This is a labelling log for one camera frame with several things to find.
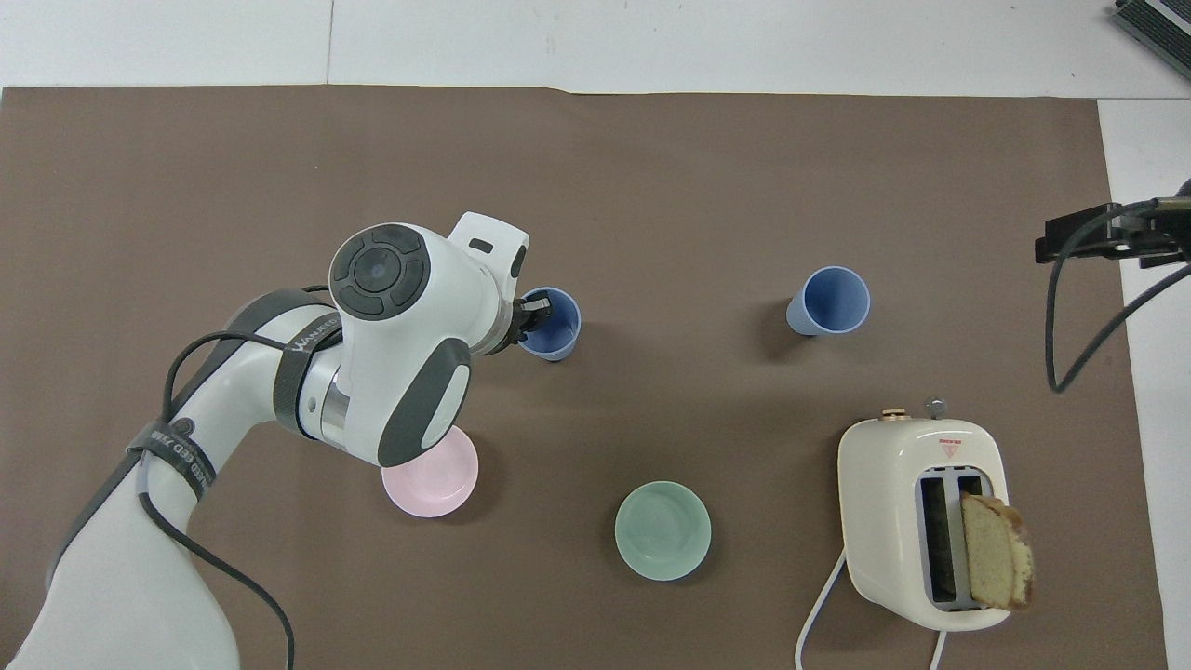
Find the red label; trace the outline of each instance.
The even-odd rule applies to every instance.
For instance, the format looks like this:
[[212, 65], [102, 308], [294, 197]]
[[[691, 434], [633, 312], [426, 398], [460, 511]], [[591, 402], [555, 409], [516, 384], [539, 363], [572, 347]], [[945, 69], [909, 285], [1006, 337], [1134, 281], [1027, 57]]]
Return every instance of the red label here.
[[960, 451], [960, 445], [964, 444], [964, 440], [943, 440], [943, 439], [940, 439], [939, 444], [940, 444], [940, 446], [943, 447], [943, 453], [947, 455], [947, 458], [952, 458], [952, 457], [955, 456], [955, 452]]

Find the toaster slot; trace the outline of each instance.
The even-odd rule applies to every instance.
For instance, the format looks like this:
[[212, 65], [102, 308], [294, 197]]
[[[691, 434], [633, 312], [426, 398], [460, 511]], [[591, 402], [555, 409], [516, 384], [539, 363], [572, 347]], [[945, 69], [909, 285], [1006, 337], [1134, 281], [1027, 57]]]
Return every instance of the toaster slot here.
[[922, 490], [922, 519], [925, 532], [927, 571], [931, 600], [955, 601], [955, 569], [952, 562], [952, 536], [947, 524], [947, 491], [941, 477], [918, 480]]
[[927, 599], [943, 612], [983, 609], [968, 582], [960, 494], [992, 495], [989, 477], [971, 467], [933, 468], [918, 476], [916, 488]]

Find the black cable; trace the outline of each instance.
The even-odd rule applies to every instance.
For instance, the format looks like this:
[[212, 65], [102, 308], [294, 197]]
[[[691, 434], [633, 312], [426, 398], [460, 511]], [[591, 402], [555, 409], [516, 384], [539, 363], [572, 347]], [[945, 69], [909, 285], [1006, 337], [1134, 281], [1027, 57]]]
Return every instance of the black cable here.
[[[231, 330], [219, 330], [216, 332], [208, 332], [204, 334], [204, 337], [187, 345], [186, 349], [177, 355], [177, 358], [175, 358], [174, 363], [170, 364], [169, 367], [169, 372], [166, 375], [166, 390], [162, 397], [161, 421], [169, 422], [174, 418], [176, 409], [180, 409], [180, 408], [174, 408], [174, 383], [177, 380], [179, 369], [182, 367], [186, 359], [189, 358], [191, 355], [198, 351], [199, 347], [206, 345], [207, 343], [213, 343], [217, 340], [220, 342], [244, 340], [247, 343], [256, 343], [258, 345], [264, 345], [268, 347], [273, 347], [275, 350], [286, 349], [283, 344], [266, 338], [263, 337], [263, 334], [257, 334], [255, 332], [235, 332]], [[236, 570], [230, 564], [227, 564], [216, 555], [207, 551], [202, 545], [195, 543], [194, 540], [188, 538], [185, 533], [175, 528], [164, 516], [161, 515], [160, 512], [157, 512], [157, 508], [154, 507], [152, 501], [149, 499], [148, 490], [139, 491], [137, 494], [137, 499], [141, 501], [141, 508], [145, 511], [145, 514], [149, 516], [150, 520], [152, 520], [154, 525], [156, 525], [157, 528], [161, 530], [162, 533], [169, 536], [174, 541], [189, 550], [191, 553], [193, 553], [194, 556], [207, 562], [208, 564], [211, 564], [219, 571], [224, 572], [232, 580], [236, 580], [241, 584], [248, 587], [250, 591], [256, 594], [261, 600], [264, 601], [266, 605], [269, 606], [270, 609], [273, 609], [273, 613], [276, 614], [278, 620], [281, 621], [281, 627], [285, 628], [286, 632], [286, 670], [292, 670], [294, 666], [294, 632], [293, 627], [289, 625], [289, 618], [286, 616], [285, 610], [281, 609], [281, 606], [278, 603], [278, 601], [274, 600], [273, 596], [270, 596], [269, 593], [264, 590], [264, 588], [254, 582], [247, 575], [244, 575], [239, 570]]]
[[177, 380], [177, 369], [182, 367], [182, 363], [189, 358], [199, 347], [206, 345], [207, 343], [213, 343], [216, 340], [244, 340], [248, 343], [256, 343], [258, 345], [266, 345], [275, 350], [285, 350], [286, 346], [276, 340], [270, 340], [264, 338], [263, 334], [257, 334], [256, 332], [233, 332], [231, 330], [219, 330], [216, 332], [207, 332], [202, 338], [187, 345], [185, 350], [174, 363], [169, 367], [169, 374], [166, 375], [166, 392], [161, 402], [161, 421], [169, 424], [174, 418], [174, 414], [180, 408], [174, 408], [174, 382]]
[[154, 525], [156, 525], [162, 533], [169, 536], [175, 543], [189, 550], [191, 553], [193, 553], [194, 556], [210, 563], [212, 566], [214, 566], [223, 574], [227, 575], [232, 580], [236, 580], [241, 584], [248, 587], [250, 591], [260, 596], [260, 599], [263, 600], [264, 603], [268, 605], [270, 609], [273, 609], [273, 613], [278, 615], [278, 620], [281, 621], [281, 627], [285, 628], [286, 631], [286, 670], [293, 670], [294, 630], [293, 626], [289, 625], [289, 618], [286, 616], [286, 612], [281, 609], [281, 606], [278, 603], [278, 601], [273, 600], [273, 596], [269, 595], [269, 591], [266, 591], [263, 587], [254, 582], [248, 575], [244, 575], [239, 570], [236, 570], [235, 568], [225, 563], [223, 559], [220, 559], [218, 556], [207, 551], [202, 545], [188, 538], [186, 533], [182, 533], [181, 531], [175, 528], [174, 525], [170, 524], [169, 520], [167, 520], [164, 516], [162, 516], [162, 514], [157, 512], [157, 508], [154, 507], [152, 501], [149, 500], [148, 491], [138, 493], [137, 500], [141, 501], [141, 509], [145, 511], [145, 514], [149, 515], [149, 519], [152, 520]]
[[1059, 255], [1055, 258], [1054, 268], [1050, 270], [1050, 283], [1047, 287], [1046, 333], [1045, 333], [1047, 383], [1050, 386], [1050, 390], [1054, 392], [1055, 394], [1061, 394], [1067, 390], [1067, 387], [1070, 387], [1071, 383], [1075, 381], [1075, 377], [1080, 374], [1080, 371], [1083, 371], [1084, 365], [1087, 364], [1087, 362], [1092, 358], [1092, 355], [1095, 355], [1096, 351], [1100, 349], [1100, 345], [1103, 345], [1104, 342], [1109, 339], [1110, 334], [1112, 334], [1112, 331], [1115, 331], [1122, 323], [1124, 323], [1124, 320], [1129, 318], [1130, 314], [1141, 308], [1142, 305], [1148, 302], [1151, 299], [1153, 299], [1162, 290], [1170, 288], [1179, 280], [1191, 275], [1191, 265], [1186, 265], [1183, 269], [1176, 271], [1174, 274], [1168, 275], [1166, 278], [1162, 278], [1158, 283], [1154, 283], [1153, 286], [1147, 288], [1146, 292], [1137, 295], [1133, 301], [1125, 305], [1124, 308], [1117, 312], [1117, 314], [1114, 315], [1104, 325], [1104, 327], [1100, 328], [1099, 332], [1096, 333], [1096, 337], [1092, 338], [1092, 342], [1087, 344], [1087, 347], [1084, 349], [1083, 353], [1079, 355], [1079, 358], [1075, 359], [1075, 363], [1072, 364], [1067, 374], [1064, 375], [1062, 381], [1055, 382], [1054, 302], [1055, 302], [1055, 293], [1058, 292], [1059, 288], [1059, 274], [1060, 271], [1062, 271], [1062, 263], [1066, 262], [1066, 259], [1071, 256], [1071, 252], [1075, 249], [1075, 246], [1078, 246], [1080, 242], [1087, 238], [1087, 236], [1091, 234], [1093, 230], [1103, 225], [1106, 225], [1108, 221], [1111, 220], [1112, 218], [1116, 218], [1118, 215], [1148, 212], [1154, 209], [1156, 206], [1158, 206], [1156, 200], [1142, 200], [1140, 202], [1133, 202], [1131, 205], [1114, 207], [1097, 215], [1096, 218], [1089, 220], [1083, 226], [1080, 226], [1074, 234], [1067, 238], [1067, 242], [1064, 243], [1062, 248], [1059, 250]]

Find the pink plate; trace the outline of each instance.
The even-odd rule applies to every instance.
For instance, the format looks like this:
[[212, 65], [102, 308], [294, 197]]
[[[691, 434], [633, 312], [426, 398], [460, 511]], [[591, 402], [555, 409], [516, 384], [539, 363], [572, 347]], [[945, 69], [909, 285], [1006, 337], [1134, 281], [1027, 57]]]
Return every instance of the pink plate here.
[[451, 426], [443, 439], [418, 458], [381, 469], [385, 493], [397, 507], [430, 519], [459, 509], [475, 489], [480, 457], [466, 433]]

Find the control buttons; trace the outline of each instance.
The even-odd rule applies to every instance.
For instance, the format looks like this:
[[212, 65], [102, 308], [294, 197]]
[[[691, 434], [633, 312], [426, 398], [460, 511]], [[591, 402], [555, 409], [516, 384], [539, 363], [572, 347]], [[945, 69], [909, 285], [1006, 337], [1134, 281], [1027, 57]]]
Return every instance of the control buttons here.
[[397, 283], [397, 287], [388, 294], [395, 306], [405, 306], [410, 301], [410, 298], [418, 292], [418, 287], [422, 286], [422, 276], [425, 271], [423, 267], [422, 261], [410, 261], [405, 264], [405, 274], [401, 275], [401, 280]]
[[364, 240], [360, 237], [355, 237], [349, 240], [339, 249], [339, 252], [335, 255], [335, 262], [331, 263], [331, 278], [336, 281], [343, 281], [348, 277], [348, 273], [351, 271], [351, 258], [356, 256], [356, 251], [364, 248]]
[[403, 253], [412, 253], [422, 248], [422, 237], [404, 225], [381, 225], [373, 228], [373, 242], [392, 244]]
[[397, 283], [400, 274], [401, 258], [385, 246], [373, 246], [356, 259], [356, 283], [369, 293], [380, 293]]
[[358, 312], [368, 314], [380, 314], [385, 312], [385, 302], [380, 298], [364, 295], [356, 290], [355, 286], [344, 286], [339, 289], [339, 301]]
[[331, 261], [331, 295], [364, 320], [413, 306], [430, 281], [430, 252], [417, 230], [388, 223], [357, 233]]

